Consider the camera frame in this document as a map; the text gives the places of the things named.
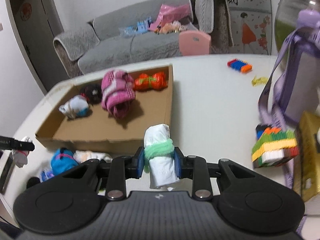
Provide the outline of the yellow tissue box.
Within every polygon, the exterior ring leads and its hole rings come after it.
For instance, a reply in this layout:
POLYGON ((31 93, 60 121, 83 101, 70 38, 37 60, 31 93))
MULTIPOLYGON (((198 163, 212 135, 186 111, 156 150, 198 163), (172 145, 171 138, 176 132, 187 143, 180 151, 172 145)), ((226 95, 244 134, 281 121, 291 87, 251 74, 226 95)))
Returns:
POLYGON ((319 116, 304 111, 295 130, 293 189, 307 202, 319 194, 319 116))

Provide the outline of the blue orange toy block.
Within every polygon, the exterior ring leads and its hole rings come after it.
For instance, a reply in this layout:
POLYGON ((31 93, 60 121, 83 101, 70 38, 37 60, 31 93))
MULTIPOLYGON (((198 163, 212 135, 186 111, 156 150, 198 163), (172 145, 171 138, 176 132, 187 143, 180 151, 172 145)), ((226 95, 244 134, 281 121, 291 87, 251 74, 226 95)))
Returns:
POLYGON ((246 61, 242 61, 239 59, 233 59, 227 62, 227 66, 241 73, 248 73, 252 70, 252 65, 246 61))

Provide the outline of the black sock roll red band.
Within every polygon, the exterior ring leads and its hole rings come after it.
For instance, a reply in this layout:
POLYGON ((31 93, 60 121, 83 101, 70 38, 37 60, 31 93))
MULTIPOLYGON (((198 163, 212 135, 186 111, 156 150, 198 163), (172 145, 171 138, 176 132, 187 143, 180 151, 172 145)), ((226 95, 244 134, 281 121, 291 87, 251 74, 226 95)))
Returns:
POLYGON ((101 85, 97 83, 86 85, 80 89, 80 95, 83 96, 89 104, 96 105, 101 103, 103 97, 101 85))

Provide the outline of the dark wooden door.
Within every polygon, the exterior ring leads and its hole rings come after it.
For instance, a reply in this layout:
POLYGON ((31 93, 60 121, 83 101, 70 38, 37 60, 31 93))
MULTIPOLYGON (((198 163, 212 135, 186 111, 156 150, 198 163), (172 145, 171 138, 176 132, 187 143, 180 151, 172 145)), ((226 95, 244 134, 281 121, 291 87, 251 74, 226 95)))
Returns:
POLYGON ((63 31, 54 0, 9 0, 23 52, 45 91, 68 76, 54 46, 54 37, 63 31))

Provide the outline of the pink plastic bag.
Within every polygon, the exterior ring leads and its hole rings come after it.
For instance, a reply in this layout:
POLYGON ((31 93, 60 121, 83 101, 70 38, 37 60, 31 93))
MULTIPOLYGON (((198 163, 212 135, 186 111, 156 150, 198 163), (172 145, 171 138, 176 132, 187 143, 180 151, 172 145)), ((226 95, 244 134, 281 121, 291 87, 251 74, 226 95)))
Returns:
POLYGON ((159 25, 163 27, 166 23, 179 21, 190 15, 191 10, 188 4, 178 7, 162 4, 155 22, 152 22, 149 26, 149 31, 155 31, 159 25))

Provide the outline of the white sock roll green band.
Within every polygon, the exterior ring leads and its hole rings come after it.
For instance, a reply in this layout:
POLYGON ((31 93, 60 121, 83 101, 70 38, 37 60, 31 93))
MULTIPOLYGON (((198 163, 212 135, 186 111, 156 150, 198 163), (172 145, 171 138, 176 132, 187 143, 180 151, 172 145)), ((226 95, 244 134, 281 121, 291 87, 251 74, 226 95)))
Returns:
POLYGON ((150 175, 150 187, 170 188, 179 181, 175 171, 175 146, 166 124, 149 127, 144 134, 144 171, 150 175))

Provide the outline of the white blue sock roll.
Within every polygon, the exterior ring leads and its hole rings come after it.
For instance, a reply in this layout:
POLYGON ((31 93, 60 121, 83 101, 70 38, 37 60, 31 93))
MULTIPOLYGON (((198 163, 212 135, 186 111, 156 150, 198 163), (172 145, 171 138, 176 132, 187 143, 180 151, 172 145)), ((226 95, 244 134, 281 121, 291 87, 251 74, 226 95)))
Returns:
POLYGON ((87 100, 81 95, 74 96, 59 107, 59 112, 71 120, 86 116, 88 110, 87 100))

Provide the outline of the white sock roll red band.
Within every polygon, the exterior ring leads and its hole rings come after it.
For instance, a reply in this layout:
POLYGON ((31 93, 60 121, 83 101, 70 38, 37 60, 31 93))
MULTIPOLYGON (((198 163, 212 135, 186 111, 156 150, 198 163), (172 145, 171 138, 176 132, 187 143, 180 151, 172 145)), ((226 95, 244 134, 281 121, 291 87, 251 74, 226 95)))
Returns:
POLYGON ((13 162, 18 168, 22 168, 24 165, 28 164, 29 150, 22 150, 24 144, 32 143, 33 141, 29 137, 23 137, 20 142, 17 143, 19 149, 12 150, 13 162))

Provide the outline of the yellow plastic scrap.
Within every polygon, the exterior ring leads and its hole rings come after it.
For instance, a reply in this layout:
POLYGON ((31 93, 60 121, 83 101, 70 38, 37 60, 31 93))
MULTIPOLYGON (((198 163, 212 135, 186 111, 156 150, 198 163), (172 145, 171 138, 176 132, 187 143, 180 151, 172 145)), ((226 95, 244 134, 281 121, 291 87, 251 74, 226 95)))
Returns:
POLYGON ((257 77, 257 76, 255 76, 252 79, 251 84, 252 84, 253 87, 255 87, 255 86, 259 86, 259 85, 266 85, 267 82, 268 82, 268 77, 264 77, 264 76, 257 77))

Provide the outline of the pink knitted sock roll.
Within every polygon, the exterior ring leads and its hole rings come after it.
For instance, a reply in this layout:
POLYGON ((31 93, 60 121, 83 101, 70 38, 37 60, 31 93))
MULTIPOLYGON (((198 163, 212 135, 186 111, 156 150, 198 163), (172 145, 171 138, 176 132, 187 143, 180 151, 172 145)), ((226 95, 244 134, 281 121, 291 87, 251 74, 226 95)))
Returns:
POLYGON ((121 69, 108 71, 101 82, 101 106, 116 119, 127 116, 136 99, 134 79, 121 69))

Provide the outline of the black smartphone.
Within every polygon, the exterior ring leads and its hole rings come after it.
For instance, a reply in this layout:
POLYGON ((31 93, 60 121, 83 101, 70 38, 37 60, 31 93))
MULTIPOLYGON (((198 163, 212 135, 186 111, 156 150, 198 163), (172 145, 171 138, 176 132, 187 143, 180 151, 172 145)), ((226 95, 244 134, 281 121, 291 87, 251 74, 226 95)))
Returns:
POLYGON ((10 153, 8 156, 7 162, 4 165, 3 171, 1 173, 1 181, 0 181, 1 194, 5 194, 13 168, 14 168, 13 156, 12 156, 12 153, 10 153))

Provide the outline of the orange plastic bag in box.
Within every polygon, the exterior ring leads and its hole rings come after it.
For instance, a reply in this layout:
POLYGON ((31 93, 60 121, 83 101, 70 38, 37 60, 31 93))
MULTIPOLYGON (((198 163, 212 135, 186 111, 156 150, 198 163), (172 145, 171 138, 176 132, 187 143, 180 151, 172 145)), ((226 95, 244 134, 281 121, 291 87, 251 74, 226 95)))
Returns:
POLYGON ((164 72, 157 72, 152 75, 142 73, 135 79, 133 88, 135 91, 163 90, 167 88, 168 81, 164 72))

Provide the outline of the pink child chair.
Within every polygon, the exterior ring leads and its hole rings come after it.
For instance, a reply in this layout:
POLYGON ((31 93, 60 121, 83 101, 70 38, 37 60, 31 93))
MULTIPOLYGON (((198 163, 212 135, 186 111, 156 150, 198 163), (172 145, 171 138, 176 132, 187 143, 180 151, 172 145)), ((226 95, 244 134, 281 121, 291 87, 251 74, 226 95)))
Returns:
POLYGON ((182 56, 209 55, 212 38, 199 30, 187 30, 179 34, 179 50, 182 56))

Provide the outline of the grey sofa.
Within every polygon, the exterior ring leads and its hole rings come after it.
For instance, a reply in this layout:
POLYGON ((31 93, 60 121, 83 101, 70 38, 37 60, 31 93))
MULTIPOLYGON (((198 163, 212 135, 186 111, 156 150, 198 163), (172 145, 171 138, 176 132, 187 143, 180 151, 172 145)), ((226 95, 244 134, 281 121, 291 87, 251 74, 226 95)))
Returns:
POLYGON ((155 20, 161 6, 187 5, 181 19, 189 30, 208 34, 211 54, 226 54, 233 46, 227 0, 147 0, 109 12, 75 29, 55 36, 53 47, 70 78, 125 64, 180 56, 179 33, 147 31, 124 37, 121 27, 130 27, 148 17, 155 20))

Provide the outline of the bright blue sock roll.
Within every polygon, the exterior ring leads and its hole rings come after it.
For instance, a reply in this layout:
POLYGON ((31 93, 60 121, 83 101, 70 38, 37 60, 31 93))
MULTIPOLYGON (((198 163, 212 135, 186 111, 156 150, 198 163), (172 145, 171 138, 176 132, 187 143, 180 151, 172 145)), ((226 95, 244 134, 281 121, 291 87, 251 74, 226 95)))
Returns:
POLYGON ((54 176, 60 175, 79 164, 74 159, 74 152, 66 148, 59 148, 54 153, 48 166, 44 167, 40 172, 40 182, 47 181, 54 176))

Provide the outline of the multicolour building block stack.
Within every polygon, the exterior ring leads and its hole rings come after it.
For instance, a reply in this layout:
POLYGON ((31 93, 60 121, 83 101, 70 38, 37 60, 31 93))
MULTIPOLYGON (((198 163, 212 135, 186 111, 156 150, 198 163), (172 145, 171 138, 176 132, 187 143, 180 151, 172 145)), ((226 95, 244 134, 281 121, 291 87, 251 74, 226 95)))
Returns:
POLYGON ((296 135, 279 127, 259 124, 257 141, 252 147, 253 168, 281 166, 299 155, 296 135))

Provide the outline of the shallow cardboard box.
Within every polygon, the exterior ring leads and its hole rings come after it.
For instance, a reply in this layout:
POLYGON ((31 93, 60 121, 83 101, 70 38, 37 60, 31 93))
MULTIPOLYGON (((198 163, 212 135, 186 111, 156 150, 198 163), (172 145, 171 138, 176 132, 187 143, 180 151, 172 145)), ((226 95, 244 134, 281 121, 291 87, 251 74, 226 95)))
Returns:
POLYGON ((54 103, 53 109, 35 133, 36 139, 46 148, 106 152, 109 154, 134 154, 143 145, 147 128, 157 124, 170 125, 173 90, 173 66, 141 69, 129 74, 153 75, 163 72, 168 86, 163 90, 136 92, 128 114, 116 119, 101 104, 91 105, 88 116, 69 120, 59 107, 78 95, 81 85, 72 85, 54 103))

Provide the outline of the glass fish tank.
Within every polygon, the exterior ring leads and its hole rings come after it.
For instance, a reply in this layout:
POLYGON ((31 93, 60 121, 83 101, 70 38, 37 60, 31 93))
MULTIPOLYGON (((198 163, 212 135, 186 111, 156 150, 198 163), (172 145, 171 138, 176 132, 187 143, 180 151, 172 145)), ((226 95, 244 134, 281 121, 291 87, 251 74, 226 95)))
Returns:
POLYGON ((311 32, 311 44, 316 46, 316 57, 319 57, 319 0, 280 0, 274 22, 278 51, 296 29, 311 32))

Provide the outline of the blue toy castle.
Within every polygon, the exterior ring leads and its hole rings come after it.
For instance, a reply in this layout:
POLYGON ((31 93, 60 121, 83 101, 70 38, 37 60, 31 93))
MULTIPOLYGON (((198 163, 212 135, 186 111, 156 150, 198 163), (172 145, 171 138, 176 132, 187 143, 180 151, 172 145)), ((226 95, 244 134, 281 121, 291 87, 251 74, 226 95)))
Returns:
POLYGON ((143 21, 137 22, 137 33, 144 34, 148 32, 150 25, 152 24, 152 18, 148 17, 143 21))

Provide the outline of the decorated refrigerator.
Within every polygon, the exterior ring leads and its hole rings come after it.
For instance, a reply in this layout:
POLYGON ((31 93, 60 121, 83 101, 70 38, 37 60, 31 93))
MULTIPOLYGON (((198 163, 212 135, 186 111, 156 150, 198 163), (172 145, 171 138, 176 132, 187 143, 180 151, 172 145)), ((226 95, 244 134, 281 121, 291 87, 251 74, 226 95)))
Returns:
POLYGON ((271 0, 227 0, 234 46, 232 54, 272 53, 273 22, 271 0))

